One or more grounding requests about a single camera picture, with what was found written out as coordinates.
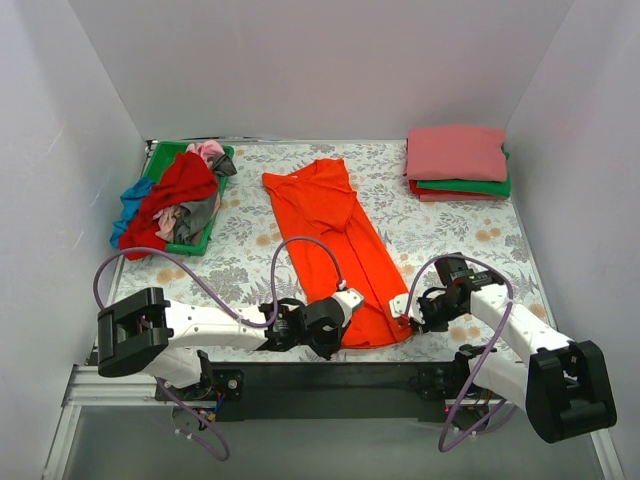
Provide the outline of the orange t shirt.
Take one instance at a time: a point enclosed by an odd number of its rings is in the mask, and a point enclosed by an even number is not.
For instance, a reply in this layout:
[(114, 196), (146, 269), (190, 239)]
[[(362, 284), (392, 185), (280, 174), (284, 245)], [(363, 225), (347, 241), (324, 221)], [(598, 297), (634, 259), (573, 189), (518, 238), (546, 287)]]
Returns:
[(346, 284), (365, 298), (351, 320), (342, 346), (379, 348), (400, 343), (411, 329), (395, 320), (389, 301), (407, 292), (404, 280), (350, 184), (342, 159), (319, 159), (287, 175), (265, 173), (283, 239), (321, 241), (339, 263)]

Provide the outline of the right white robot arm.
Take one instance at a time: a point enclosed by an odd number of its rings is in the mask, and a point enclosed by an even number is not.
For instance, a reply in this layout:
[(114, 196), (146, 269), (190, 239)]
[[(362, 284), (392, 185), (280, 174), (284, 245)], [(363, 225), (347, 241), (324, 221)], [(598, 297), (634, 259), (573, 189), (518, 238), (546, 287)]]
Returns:
[(462, 400), (483, 390), (524, 411), (538, 436), (555, 443), (608, 429), (617, 411), (606, 360), (592, 341), (577, 342), (518, 303), (510, 281), (460, 253), (430, 259), (441, 281), (422, 295), (396, 297), (393, 314), (416, 333), (442, 331), (469, 314), (494, 331), (488, 344), (458, 351), (452, 383), (458, 392), (445, 423)]

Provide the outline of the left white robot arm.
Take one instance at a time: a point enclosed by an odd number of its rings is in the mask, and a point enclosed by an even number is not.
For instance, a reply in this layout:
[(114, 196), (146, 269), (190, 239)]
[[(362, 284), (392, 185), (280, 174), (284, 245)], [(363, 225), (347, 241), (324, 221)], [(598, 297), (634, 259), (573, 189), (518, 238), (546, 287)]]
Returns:
[(145, 373), (200, 400), (213, 386), (205, 348), (286, 352), (308, 346), (330, 358), (363, 304), (357, 290), (343, 289), (310, 304), (281, 299), (246, 307), (233, 317), (219, 306), (170, 301), (162, 289), (146, 288), (99, 312), (98, 373)]

